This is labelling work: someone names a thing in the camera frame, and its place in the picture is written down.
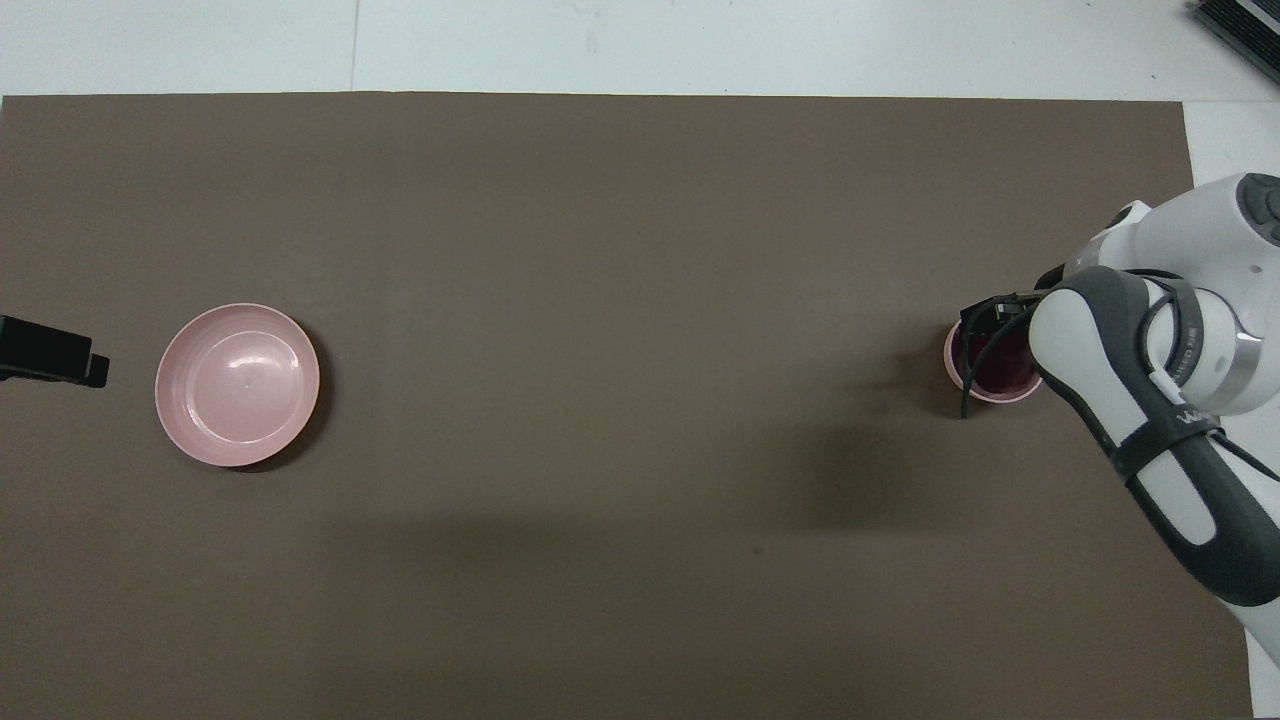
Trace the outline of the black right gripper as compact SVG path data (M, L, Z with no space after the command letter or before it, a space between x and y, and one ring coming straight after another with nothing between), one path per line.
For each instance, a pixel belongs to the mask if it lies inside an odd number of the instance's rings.
M982 300L960 311L960 336L993 334L1036 305L1036 292L1001 293Z

